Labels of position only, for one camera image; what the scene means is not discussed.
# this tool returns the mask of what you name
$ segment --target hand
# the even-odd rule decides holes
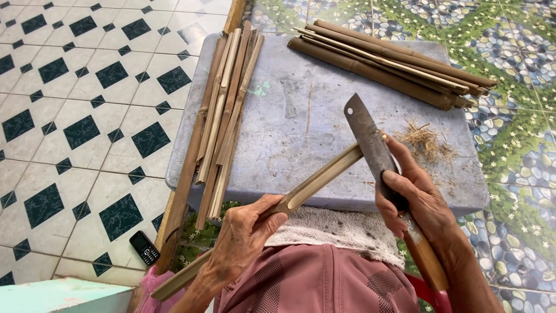
[[[461,232],[454,214],[431,177],[417,165],[409,149],[390,135],[386,135],[385,141],[392,155],[398,160],[403,176],[389,170],[384,171],[384,183],[407,198],[409,209],[430,244],[436,248],[443,248],[442,241],[449,244],[449,235]],[[384,198],[378,188],[375,200],[388,229],[397,237],[403,238],[403,231],[407,230],[407,225],[398,217],[396,207]]]
[[[212,255],[203,265],[217,282],[226,286],[238,279],[261,254],[266,240],[287,221],[285,213],[276,213],[255,225],[259,215],[283,197],[265,194],[253,204],[226,212]]]

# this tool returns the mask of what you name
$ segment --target towel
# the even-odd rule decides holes
[[[404,268],[396,239],[379,213],[300,207],[266,241],[265,247],[331,244],[360,256]]]

